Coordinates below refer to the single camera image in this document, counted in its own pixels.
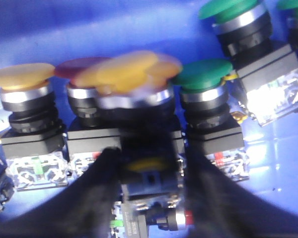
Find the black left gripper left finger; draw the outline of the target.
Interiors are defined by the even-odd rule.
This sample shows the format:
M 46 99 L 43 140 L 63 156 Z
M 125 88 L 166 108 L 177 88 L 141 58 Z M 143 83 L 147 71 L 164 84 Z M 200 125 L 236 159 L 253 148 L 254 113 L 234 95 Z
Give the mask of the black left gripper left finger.
M 0 238 L 106 238 L 118 197 L 121 150 L 105 148 L 88 170 L 31 211 L 0 223 Z

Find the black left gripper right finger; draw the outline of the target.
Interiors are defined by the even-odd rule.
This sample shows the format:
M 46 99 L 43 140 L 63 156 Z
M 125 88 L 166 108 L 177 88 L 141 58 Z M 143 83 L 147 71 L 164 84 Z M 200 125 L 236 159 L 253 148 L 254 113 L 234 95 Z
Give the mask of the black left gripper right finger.
M 186 148 L 189 238 L 298 238 L 298 216 L 226 177 L 197 149 Z

